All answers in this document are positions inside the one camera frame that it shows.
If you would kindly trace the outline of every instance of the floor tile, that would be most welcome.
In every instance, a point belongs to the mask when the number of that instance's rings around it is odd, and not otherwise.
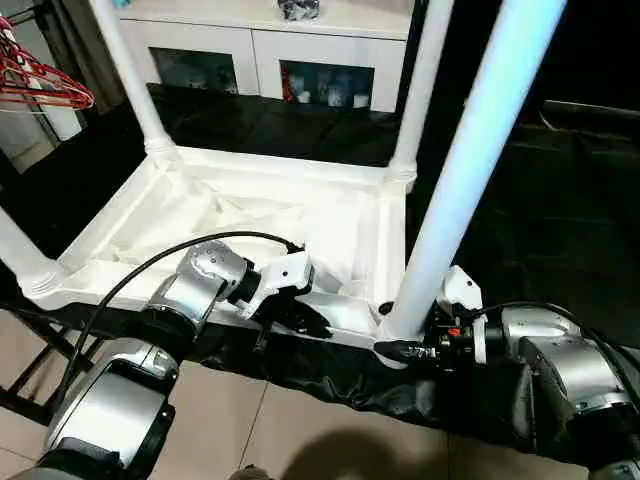
[[[33,462],[27,458],[20,457],[14,453],[0,450],[0,478],[11,477],[27,468]]]
[[[447,435],[269,385],[242,465],[279,480],[446,479]]]
[[[265,383],[185,363],[172,394],[176,419],[151,476],[226,480],[236,470]]]
[[[586,480],[588,471],[451,435],[451,480]]]
[[[37,460],[46,432],[42,425],[0,408],[0,449]]]
[[[10,313],[0,310],[0,385],[8,388],[45,342]]]

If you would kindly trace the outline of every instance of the black fabric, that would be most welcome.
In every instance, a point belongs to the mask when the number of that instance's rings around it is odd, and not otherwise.
[[[636,410],[617,405],[572,419],[567,428],[580,446],[581,463],[597,471],[640,455],[640,425]]]
[[[407,198],[408,251],[461,111],[451,107],[458,87],[442,78],[442,94],[434,97],[434,116],[426,122],[420,175]],[[398,128],[394,115],[179,89],[153,92],[167,130],[187,146],[381,166],[391,157]],[[140,130],[125,105],[29,169],[19,187],[0,191],[0,205],[47,255],[57,257],[143,158]],[[550,300],[619,342],[640,347],[637,178],[640,154],[632,140],[520,126],[457,261],[481,285],[487,304]],[[36,312],[43,321],[72,328],[81,328],[92,310],[70,305],[40,312],[2,265],[0,307]],[[133,328],[131,322],[144,328],[145,321],[111,309],[93,333],[116,337]],[[256,338],[256,331],[207,325],[190,359],[358,410],[576,459],[571,444],[554,436],[544,397],[532,393],[536,386],[523,365],[443,377],[424,367],[390,370],[370,352],[280,335],[272,335],[264,356],[256,356]]]
[[[160,347],[180,365],[189,355],[197,336],[196,326],[188,318],[170,309],[146,309],[136,314],[147,316],[144,322],[125,322],[123,337],[137,338]]]
[[[20,174],[13,166],[9,157],[0,150],[0,189],[20,181]]]

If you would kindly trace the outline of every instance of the white shelf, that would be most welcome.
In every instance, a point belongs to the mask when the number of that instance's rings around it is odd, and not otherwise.
[[[313,20],[288,22],[277,0],[133,0],[120,18],[406,40],[413,0],[320,0]]]

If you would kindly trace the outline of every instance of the cabinet door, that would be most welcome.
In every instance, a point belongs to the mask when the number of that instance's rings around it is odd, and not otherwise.
[[[146,82],[258,94],[249,30],[132,20],[121,25]]]
[[[395,110],[405,42],[258,30],[252,35],[263,97],[302,93],[303,102]]]

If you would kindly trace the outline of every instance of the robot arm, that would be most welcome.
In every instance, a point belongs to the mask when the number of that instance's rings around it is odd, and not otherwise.
[[[567,318],[569,312],[512,302],[491,323],[480,288],[459,267],[449,271],[437,302],[425,342],[379,342],[375,351],[397,362],[426,360],[444,371],[505,355],[523,361],[589,468],[589,478],[640,479],[638,411],[600,348]]]
[[[281,292],[308,292],[312,277],[303,251],[256,271],[224,243],[192,247],[144,309],[153,327],[110,344],[53,418],[43,457],[14,478],[147,478],[173,422],[168,398],[180,364],[215,305],[226,301],[249,319]]]

